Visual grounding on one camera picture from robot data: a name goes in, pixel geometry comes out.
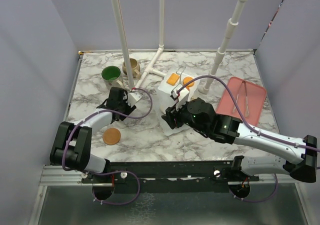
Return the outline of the yellow rectangular biscuit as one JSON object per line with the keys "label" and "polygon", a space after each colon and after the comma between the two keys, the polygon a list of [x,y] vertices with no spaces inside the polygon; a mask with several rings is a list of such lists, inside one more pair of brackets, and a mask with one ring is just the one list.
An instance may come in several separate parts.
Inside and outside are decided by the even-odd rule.
{"label": "yellow rectangular biscuit", "polygon": [[180,79],[180,76],[177,73],[172,73],[169,78],[166,80],[166,83],[174,86],[178,80]]}

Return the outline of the orange sandwich biscuit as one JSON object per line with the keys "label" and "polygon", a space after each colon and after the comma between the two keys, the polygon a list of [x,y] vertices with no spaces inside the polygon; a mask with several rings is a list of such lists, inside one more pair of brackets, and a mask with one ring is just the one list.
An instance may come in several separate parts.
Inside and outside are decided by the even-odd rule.
{"label": "orange sandwich biscuit", "polygon": [[191,87],[194,86],[195,82],[191,82],[194,78],[193,77],[190,77],[190,76],[186,76],[183,81],[182,81],[182,84],[183,85],[187,85],[186,88],[189,90]]}

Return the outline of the three tier white stand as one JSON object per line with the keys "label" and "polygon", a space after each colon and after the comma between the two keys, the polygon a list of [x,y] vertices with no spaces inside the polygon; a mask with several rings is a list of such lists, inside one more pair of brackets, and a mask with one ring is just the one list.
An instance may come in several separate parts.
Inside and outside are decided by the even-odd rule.
{"label": "three tier white stand", "polygon": [[[171,85],[168,83],[168,80],[170,79],[172,74],[176,74],[178,76],[177,79],[174,79],[174,81],[176,81],[176,83],[174,85]],[[189,129],[189,127],[185,124],[179,128],[171,129],[170,126],[167,124],[167,122],[162,119],[162,115],[166,114],[167,108],[175,106],[175,104],[177,103],[176,100],[173,100],[171,98],[172,90],[176,91],[180,87],[182,87],[184,85],[183,81],[185,78],[194,79],[197,76],[198,75],[196,73],[192,72],[186,66],[173,65],[171,67],[171,69],[169,69],[169,71],[166,73],[165,77],[160,82],[159,86],[157,87],[155,112],[156,112],[157,118],[159,120],[159,124],[160,124],[165,136],[168,137],[173,134],[177,134],[177,133],[180,133],[184,130]]]}

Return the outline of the pink serving tray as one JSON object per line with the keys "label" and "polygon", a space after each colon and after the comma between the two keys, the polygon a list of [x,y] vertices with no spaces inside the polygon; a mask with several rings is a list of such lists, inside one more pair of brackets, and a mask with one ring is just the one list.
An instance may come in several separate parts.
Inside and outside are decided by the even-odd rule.
{"label": "pink serving tray", "polygon": [[[227,87],[231,91],[233,97],[235,98],[235,101],[236,101],[236,96],[237,96],[239,86],[241,85],[242,81],[243,79],[234,76],[234,77],[231,77],[227,83]],[[240,100],[237,103],[237,105],[241,113],[243,114],[245,120],[249,124],[256,126],[259,123],[259,119],[263,110],[263,105],[267,97],[267,91],[265,88],[255,83],[246,81],[246,84],[247,84],[247,94],[248,94],[249,116],[248,117],[244,116],[245,108],[244,108],[243,101]],[[223,92],[220,102],[215,111],[218,114],[229,115],[236,118],[241,117],[227,90]]]}

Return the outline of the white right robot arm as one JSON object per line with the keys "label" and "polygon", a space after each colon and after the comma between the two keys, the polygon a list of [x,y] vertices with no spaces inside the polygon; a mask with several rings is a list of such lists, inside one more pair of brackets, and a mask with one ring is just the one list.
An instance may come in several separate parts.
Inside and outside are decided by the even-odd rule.
{"label": "white right robot arm", "polygon": [[168,107],[161,117],[171,129],[187,125],[217,143],[248,146],[271,154],[235,157],[229,174],[236,181],[259,174],[283,174],[299,182],[316,182],[319,150],[312,135],[290,137],[255,128],[239,118],[216,113],[201,98],[187,101],[180,108]]}

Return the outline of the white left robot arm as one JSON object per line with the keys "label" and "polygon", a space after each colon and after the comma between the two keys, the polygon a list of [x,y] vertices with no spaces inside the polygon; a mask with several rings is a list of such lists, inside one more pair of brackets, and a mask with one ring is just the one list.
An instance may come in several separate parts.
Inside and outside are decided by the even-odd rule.
{"label": "white left robot arm", "polygon": [[96,110],[76,122],[63,121],[58,126],[49,155],[51,165],[67,171],[92,172],[97,181],[106,182],[111,175],[109,160],[91,153],[92,136],[115,121],[123,121],[135,109],[132,92],[112,87],[108,98]]}

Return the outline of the green interior mug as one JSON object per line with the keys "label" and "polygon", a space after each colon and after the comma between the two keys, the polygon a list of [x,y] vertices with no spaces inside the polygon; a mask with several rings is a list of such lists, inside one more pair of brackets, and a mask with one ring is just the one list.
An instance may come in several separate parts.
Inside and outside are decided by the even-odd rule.
{"label": "green interior mug", "polygon": [[107,66],[101,72],[101,77],[108,89],[117,87],[124,89],[121,70],[117,66]]}

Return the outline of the wooden coaster near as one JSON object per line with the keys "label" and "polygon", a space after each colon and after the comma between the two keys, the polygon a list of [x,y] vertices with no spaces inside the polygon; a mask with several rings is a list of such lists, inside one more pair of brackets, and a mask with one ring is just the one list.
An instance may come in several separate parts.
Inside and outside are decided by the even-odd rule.
{"label": "wooden coaster near", "polygon": [[102,140],[107,145],[115,145],[121,140],[121,132],[116,128],[108,128],[102,135]]}

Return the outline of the left white pvc pole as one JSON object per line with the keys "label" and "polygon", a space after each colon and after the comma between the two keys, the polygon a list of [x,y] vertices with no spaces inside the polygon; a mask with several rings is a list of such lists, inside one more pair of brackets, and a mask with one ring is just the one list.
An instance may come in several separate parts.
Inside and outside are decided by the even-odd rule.
{"label": "left white pvc pole", "polygon": [[129,89],[131,90],[132,88],[135,87],[135,84],[134,84],[134,77],[133,77],[133,72],[132,72],[132,67],[130,62],[128,46],[127,46],[126,33],[124,28],[124,21],[122,16],[120,0],[111,0],[111,4],[112,4],[116,26],[119,33],[124,65],[125,65],[127,77],[128,77],[128,86],[129,86]]}

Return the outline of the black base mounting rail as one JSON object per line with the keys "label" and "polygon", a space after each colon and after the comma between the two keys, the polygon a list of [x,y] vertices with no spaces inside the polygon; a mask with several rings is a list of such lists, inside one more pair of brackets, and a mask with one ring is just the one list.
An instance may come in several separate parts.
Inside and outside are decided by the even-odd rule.
{"label": "black base mounting rail", "polygon": [[241,171],[231,160],[169,161],[169,162],[109,162],[105,175],[88,172],[82,185],[92,186],[99,193],[227,193],[228,183],[258,181]]}

